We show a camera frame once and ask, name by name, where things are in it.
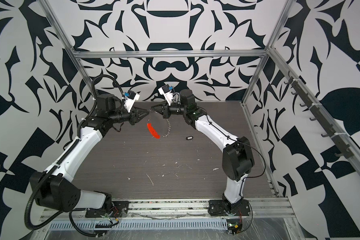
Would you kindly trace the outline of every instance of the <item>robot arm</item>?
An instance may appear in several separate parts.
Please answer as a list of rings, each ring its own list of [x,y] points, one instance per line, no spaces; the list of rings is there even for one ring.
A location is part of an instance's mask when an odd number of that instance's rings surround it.
[[[30,183],[32,190],[36,188],[42,178],[54,166],[51,177],[46,180],[36,195],[36,204],[51,209],[69,212],[73,209],[99,209],[99,212],[109,212],[111,207],[110,194],[101,192],[91,192],[76,188],[71,182],[92,148],[106,135],[114,123],[130,122],[131,125],[139,122],[149,114],[149,111],[134,108],[132,105],[139,98],[139,95],[129,91],[127,94],[124,108],[116,108],[116,103],[122,101],[113,94],[101,94],[97,96],[96,115],[90,116],[82,124],[80,136],[76,138],[79,142],[73,141],[62,153],[62,155],[44,172],[35,172]],[[63,161],[58,164],[62,156],[67,155]]]
[[[159,93],[166,94],[166,102],[156,104],[151,109],[162,114],[163,118],[169,118],[172,114],[182,115],[188,125],[205,134],[220,148],[223,152],[222,168],[227,175],[223,194],[225,212],[232,212],[242,204],[244,181],[254,166],[249,140],[246,137],[239,139],[214,122],[203,108],[197,106],[189,89],[180,91],[180,102],[172,102],[174,93],[171,89],[168,85],[159,89]]]

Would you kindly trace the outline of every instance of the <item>metal bracket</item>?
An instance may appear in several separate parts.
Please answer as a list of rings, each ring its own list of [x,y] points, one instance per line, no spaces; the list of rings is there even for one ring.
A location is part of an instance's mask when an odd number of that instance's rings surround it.
[[[110,208],[110,211],[107,213],[110,217],[120,217],[121,214],[128,212],[128,201],[114,201],[113,207]],[[101,217],[101,215],[104,215],[106,211],[102,209],[87,209],[87,212],[85,214],[86,218],[96,218]]]
[[[249,216],[250,205],[248,200],[241,199],[240,203],[233,209],[229,209],[226,200],[209,200],[208,213],[211,216],[239,216],[240,212],[243,216]]]

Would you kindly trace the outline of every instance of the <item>red plastic tag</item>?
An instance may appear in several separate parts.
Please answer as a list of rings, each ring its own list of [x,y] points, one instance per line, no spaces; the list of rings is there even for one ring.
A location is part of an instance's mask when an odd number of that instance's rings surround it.
[[[147,123],[147,127],[148,127],[149,132],[152,134],[152,136],[154,136],[157,139],[160,138],[160,135],[157,134],[156,130],[154,129],[154,127],[151,126],[150,123]]]

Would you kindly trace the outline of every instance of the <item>hook rack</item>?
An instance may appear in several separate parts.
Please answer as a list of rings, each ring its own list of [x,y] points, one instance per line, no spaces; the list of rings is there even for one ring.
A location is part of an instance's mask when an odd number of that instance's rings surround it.
[[[323,105],[313,96],[306,85],[301,79],[290,79],[288,83],[291,84],[296,92],[292,92],[293,95],[299,95],[304,104],[300,104],[301,107],[308,106],[312,112],[314,118],[309,118],[311,121],[318,121],[322,128],[325,130],[325,134],[321,134],[322,137],[330,137],[335,143],[336,147],[340,150],[339,156],[350,158],[354,156],[354,153],[350,150],[350,145],[346,144],[346,132],[331,123],[330,115]]]

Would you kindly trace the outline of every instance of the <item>gray wood surface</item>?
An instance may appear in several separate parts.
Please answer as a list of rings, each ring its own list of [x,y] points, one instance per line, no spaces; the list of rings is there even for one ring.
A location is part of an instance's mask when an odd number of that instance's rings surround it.
[[[135,106],[147,109],[153,104],[139,102]],[[221,127],[247,137],[254,146],[239,102],[201,102],[198,106]],[[79,189],[108,192],[113,198],[221,197],[227,177],[221,167],[220,149],[187,125],[182,116],[171,116],[169,121],[170,135],[160,139],[152,137],[147,123],[163,135],[167,122],[154,112],[134,126],[126,122],[121,132],[110,129],[81,164],[73,184]],[[255,166],[250,176],[263,170],[260,157],[253,153]],[[245,181],[244,197],[271,196],[265,174]]]

